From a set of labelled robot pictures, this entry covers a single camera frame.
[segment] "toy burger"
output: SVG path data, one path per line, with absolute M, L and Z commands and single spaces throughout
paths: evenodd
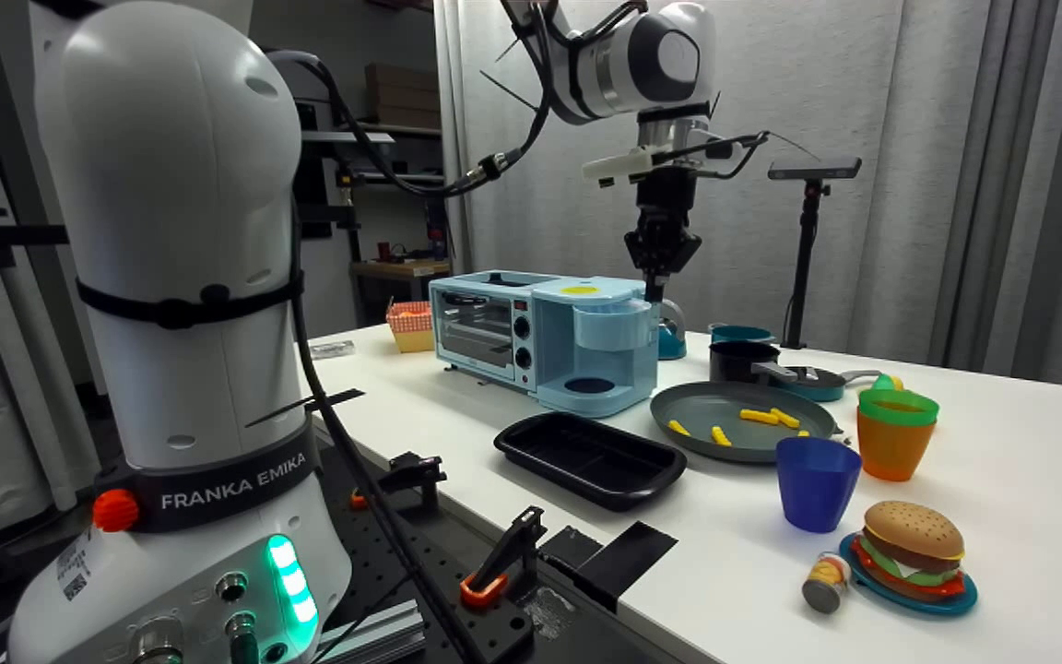
M 892 605 L 933 615 L 963 615 L 978 605 L 978 588 L 963 571 L 968 540 L 938 510 L 877 502 L 842 552 L 855 567 L 855 583 Z

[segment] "wall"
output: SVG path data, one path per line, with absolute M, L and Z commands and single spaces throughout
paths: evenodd
M 428 11 L 384 11 L 365 0 L 260 0 L 252 14 L 252 38 L 263 48 L 318 50 L 332 69 L 342 100 L 365 116 L 365 65 L 394 62 L 434 69 L 434 33 Z M 326 91 L 293 76 L 298 95 L 326 100 Z M 357 187 L 362 251 L 377 253 L 377 244 L 426 247 L 421 202 L 394 187 Z M 309 244 L 306 263 L 306 311 L 315 331 L 356 327 L 356 284 L 348 240 Z

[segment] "franka robot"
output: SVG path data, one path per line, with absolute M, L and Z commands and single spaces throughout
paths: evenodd
M 552 0 L 504 11 L 563 121 L 641 112 L 638 154 L 705 141 L 700 4 L 627 4 L 592 33 L 573 33 Z M 50 59 L 36 121 L 126 470 L 24 595 L 11 664 L 309 659 L 351 558 L 315 477 L 306 410 L 282 410 L 302 402 L 302 135 L 283 76 L 202 11 L 117 4 Z M 665 185 L 638 196 L 648 284 L 699 244 L 686 167 L 648 171 Z M 681 209 L 660 216 L 670 187 Z

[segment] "black tray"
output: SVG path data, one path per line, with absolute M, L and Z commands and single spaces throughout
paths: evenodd
M 508 460 L 617 513 L 656 497 L 686 470 L 686 456 L 670 446 L 573 413 L 520 419 L 496 446 Z

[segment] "yellow cup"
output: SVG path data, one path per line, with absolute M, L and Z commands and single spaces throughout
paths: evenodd
M 906 482 L 928 451 L 942 405 L 914 392 L 858 394 L 858 456 L 862 472 Z

